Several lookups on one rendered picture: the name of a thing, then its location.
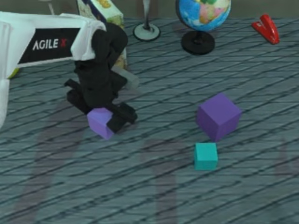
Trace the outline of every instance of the red stapler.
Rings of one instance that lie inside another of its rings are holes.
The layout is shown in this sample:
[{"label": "red stapler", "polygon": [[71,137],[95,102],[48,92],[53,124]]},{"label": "red stapler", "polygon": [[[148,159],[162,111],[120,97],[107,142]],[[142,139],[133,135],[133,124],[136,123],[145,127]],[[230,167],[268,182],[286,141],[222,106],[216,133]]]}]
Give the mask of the red stapler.
[{"label": "red stapler", "polygon": [[251,24],[253,29],[255,29],[271,44],[279,43],[279,33],[271,17],[264,14],[260,17],[260,20],[261,22],[257,21]]}]

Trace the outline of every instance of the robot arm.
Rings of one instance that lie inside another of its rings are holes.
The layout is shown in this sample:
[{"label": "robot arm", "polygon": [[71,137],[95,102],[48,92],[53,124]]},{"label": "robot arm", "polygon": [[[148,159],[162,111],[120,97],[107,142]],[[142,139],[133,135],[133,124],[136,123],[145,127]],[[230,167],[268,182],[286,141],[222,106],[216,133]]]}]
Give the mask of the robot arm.
[{"label": "robot arm", "polygon": [[0,12],[0,128],[7,113],[9,80],[15,68],[95,58],[92,37],[104,23],[79,15]]}]

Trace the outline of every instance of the small purple cube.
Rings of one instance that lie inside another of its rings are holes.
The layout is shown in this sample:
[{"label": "small purple cube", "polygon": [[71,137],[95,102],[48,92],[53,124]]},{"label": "small purple cube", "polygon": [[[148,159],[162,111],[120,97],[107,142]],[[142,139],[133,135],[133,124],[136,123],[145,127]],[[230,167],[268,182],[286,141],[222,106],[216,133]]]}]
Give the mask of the small purple cube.
[{"label": "small purple cube", "polygon": [[87,120],[90,129],[108,140],[114,133],[107,127],[107,123],[112,118],[112,113],[105,108],[97,108],[90,111],[87,115]]},{"label": "small purple cube", "polygon": [[223,93],[199,105],[196,123],[214,142],[234,131],[242,111]]}]

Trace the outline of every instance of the yellow and white box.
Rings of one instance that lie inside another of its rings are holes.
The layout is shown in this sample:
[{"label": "yellow and white box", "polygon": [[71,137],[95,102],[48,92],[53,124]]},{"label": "yellow and white box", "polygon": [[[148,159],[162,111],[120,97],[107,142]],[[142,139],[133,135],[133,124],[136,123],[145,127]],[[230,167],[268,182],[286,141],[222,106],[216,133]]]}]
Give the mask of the yellow and white box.
[{"label": "yellow and white box", "polygon": [[[111,0],[77,0],[79,13],[92,19],[110,22],[124,29],[123,13]],[[115,63],[120,68],[127,68],[127,52],[123,51]]]}]

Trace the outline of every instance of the cube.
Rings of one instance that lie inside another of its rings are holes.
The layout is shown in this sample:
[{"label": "cube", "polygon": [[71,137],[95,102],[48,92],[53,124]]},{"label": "cube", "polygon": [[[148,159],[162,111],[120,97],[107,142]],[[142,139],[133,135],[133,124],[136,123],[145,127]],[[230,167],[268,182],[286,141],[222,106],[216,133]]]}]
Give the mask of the cube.
[{"label": "cube", "polygon": [[220,93],[199,105],[196,123],[217,142],[237,128],[241,114],[242,111]]},{"label": "cube", "polygon": [[194,165],[196,170],[214,170],[217,167],[218,155],[216,143],[196,143]]},{"label": "cube", "polygon": [[110,128],[107,127],[107,123],[111,118],[112,112],[106,108],[93,109],[87,115],[90,129],[106,140],[110,139],[114,135]]}]

